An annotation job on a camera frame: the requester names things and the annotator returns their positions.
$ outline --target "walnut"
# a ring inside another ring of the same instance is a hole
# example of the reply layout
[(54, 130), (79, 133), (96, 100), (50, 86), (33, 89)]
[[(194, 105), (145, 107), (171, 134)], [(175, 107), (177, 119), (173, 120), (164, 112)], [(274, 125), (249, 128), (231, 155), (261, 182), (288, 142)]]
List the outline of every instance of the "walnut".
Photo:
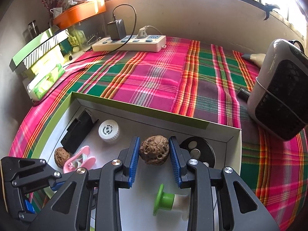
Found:
[(56, 165), (60, 168), (63, 168), (67, 160), (70, 159), (70, 153), (67, 152), (64, 148), (59, 147), (54, 151), (54, 161)]
[(161, 165), (169, 155), (168, 139), (164, 136), (151, 136), (142, 142), (139, 155), (146, 164)]

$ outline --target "open box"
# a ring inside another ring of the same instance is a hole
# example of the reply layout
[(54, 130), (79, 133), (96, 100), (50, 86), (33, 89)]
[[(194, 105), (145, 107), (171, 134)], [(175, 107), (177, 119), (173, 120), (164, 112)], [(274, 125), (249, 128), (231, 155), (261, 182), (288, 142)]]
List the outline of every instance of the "open box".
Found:
[[(45, 159), (50, 166), (62, 173), (54, 161), (54, 150), (62, 146), (60, 141), (67, 133), (66, 129), (85, 109), (99, 119), (80, 145), (80, 148), (85, 145), (90, 146), (90, 155), (96, 157), (93, 168), (102, 167), (116, 159), (122, 149), (129, 147), (133, 136), (139, 136), (141, 141), (155, 135), (167, 138), (176, 136), (179, 143), (190, 136), (200, 136), (205, 138), (214, 150), (215, 168), (230, 166), (240, 174), (240, 129), (76, 92), (72, 92), (57, 109), (42, 133), (32, 158)], [(108, 119), (115, 120), (120, 127), (120, 137), (114, 144), (105, 143), (98, 134), (99, 125)], [(189, 189), (177, 187), (170, 158), (161, 166), (146, 165), (139, 158), (133, 187), (119, 189), (123, 231), (144, 228), (153, 231), (187, 230), (187, 221), (182, 220), (181, 213), (160, 210), (157, 216), (152, 215), (154, 200), (161, 183), (164, 183), (164, 191), (167, 193), (182, 195), (190, 193)], [(50, 191), (46, 192), (48, 196), (52, 196)], [(212, 193), (214, 216), (218, 216), (214, 188)], [(91, 213), (92, 227), (94, 219), (95, 210)], [(215, 230), (217, 228), (218, 218), (215, 218)]]

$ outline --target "table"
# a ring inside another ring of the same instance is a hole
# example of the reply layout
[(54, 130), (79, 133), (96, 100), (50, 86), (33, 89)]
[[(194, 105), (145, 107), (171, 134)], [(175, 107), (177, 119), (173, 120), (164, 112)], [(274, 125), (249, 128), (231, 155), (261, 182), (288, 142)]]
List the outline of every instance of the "table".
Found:
[[(80, 60), (99, 52), (86, 52)], [(282, 142), (249, 117), (236, 94), (252, 90), (259, 69), (241, 53), (181, 38), (167, 38), (158, 53), (119, 51), (68, 66), (56, 88), (33, 107), (9, 155), (30, 158), (44, 128), (72, 91), (129, 102), (242, 129), (241, 177), (282, 231), (301, 210), (307, 192), (307, 134)], [(29, 196), (36, 211), (48, 200)]]

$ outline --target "orange container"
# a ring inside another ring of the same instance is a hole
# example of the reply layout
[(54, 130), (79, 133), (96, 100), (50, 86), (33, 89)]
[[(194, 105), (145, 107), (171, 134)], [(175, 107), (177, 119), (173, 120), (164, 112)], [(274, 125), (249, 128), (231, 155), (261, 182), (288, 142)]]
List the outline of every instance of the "orange container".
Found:
[(53, 20), (53, 24), (57, 25), (61, 30), (64, 30), (75, 23), (105, 11), (106, 5), (104, 0), (89, 1), (64, 11)]

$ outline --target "power strip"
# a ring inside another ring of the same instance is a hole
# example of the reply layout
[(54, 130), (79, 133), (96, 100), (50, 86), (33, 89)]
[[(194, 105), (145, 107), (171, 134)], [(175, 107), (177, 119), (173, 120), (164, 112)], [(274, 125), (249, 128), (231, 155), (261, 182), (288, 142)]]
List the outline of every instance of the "power strip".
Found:
[[(112, 51), (125, 43), (130, 36), (126, 36), (122, 40), (112, 41), (106, 37), (92, 45), (93, 51)], [(121, 51), (147, 51), (159, 52), (166, 47), (166, 36), (149, 35), (146, 38), (137, 39), (137, 36), (132, 36), (127, 44), (119, 50)]]

